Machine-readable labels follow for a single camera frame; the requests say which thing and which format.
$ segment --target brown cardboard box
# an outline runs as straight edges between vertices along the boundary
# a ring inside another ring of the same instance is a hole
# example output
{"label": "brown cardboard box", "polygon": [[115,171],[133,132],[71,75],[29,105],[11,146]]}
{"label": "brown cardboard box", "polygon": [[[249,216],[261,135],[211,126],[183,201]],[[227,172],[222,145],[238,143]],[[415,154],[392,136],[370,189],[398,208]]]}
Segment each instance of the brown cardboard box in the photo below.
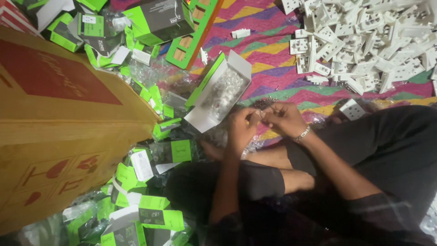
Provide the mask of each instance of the brown cardboard box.
{"label": "brown cardboard box", "polygon": [[0,235],[108,181],[158,119],[85,55],[0,26]]}

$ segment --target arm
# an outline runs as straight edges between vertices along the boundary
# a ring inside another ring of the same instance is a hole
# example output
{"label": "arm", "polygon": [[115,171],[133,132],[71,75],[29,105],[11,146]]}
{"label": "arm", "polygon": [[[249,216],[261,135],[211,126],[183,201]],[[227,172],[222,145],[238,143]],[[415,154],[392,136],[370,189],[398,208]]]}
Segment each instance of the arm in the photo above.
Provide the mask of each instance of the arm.
{"label": "arm", "polygon": [[[307,128],[294,103],[276,103],[261,116],[269,127],[276,126],[292,138],[300,136]],[[309,132],[300,140],[319,167],[331,180],[340,196],[348,201],[354,215],[355,228],[368,241],[387,245],[413,242],[417,245],[434,245],[421,232],[409,211],[409,205],[384,194],[378,187],[351,168],[315,133]]]}
{"label": "arm", "polygon": [[[292,138],[300,136],[308,126],[294,103],[275,103],[264,111],[263,116],[263,121],[268,122],[270,126],[278,126]],[[310,131],[300,142],[310,151],[342,198],[354,200],[382,193],[342,160],[314,132]]]}
{"label": "arm", "polygon": [[209,214],[210,224],[217,224],[226,215],[238,211],[237,182],[240,159],[237,152],[228,147],[225,149],[225,153],[212,199]]}
{"label": "arm", "polygon": [[309,132],[301,143],[316,159],[319,167],[332,181],[340,196],[346,200],[355,200],[382,191],[350,167],[314,132]]}
{"label": "arm", "polygon": [[245,108],[231,115],[230,119],[228,144],[215,186],[209,224],[217,224],[226,215],[238,211],[237,183],[240,157],[257,132],[260,113],[256,109]]}

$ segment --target black pants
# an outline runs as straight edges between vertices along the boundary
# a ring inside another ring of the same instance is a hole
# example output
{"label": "black pants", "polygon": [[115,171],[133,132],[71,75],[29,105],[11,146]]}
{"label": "black pants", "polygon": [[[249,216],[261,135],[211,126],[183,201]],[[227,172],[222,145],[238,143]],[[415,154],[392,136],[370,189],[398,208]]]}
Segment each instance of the black pants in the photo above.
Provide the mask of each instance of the black pants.
{"label": "black pants", "polygon": [[[381,190],[411,203],[418,220],[424,217],[437,190],[437,110],[425,106],[385,109],[316,133]],[[294,169],[314,176],[319,173],[306,149],[292,141],[286,147]],[[220,163],[213,162],[176,168],[165,191],[172,206],[191,219],[206,221],[219,167]],[[283,196],[284,180],[279,169],[242,161],[239,195],[241,200]],[[323,211],[329,206],[324,198],[320,199],[323,204],[317,204],[317,199],[311,201],[313,206],[303,207],[320,206],[324,209],[316,208],[316,214],[326,214]]]}

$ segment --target red box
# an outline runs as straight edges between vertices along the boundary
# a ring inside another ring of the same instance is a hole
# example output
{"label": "red box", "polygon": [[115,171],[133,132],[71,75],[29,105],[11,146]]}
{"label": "red box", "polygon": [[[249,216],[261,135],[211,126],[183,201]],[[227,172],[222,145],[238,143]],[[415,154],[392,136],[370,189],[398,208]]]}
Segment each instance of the red box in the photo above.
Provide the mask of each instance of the red box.
{"label": "red box", "polygon": [[0,0],[0,25],[43,38],[11,0]]}

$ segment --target wrist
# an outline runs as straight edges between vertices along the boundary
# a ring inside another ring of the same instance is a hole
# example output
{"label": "wrist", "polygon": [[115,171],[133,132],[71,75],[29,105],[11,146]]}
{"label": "wrist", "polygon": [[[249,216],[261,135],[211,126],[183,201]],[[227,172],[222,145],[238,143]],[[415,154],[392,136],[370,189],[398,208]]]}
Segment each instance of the wrist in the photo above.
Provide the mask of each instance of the wrist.
{"label": "wrist", "polygon": [[225,156],[229,156],[231,158],[235,157],[240,159],[243,154],[245,147],[236,146],[234,144],[227,144],[225,148]]}
{"label": "wrist", "polygon": [[319,137],[314,133],[314,131],[308,132],[305,137],[301,138],[299,143],[305,147],[311,146]]}

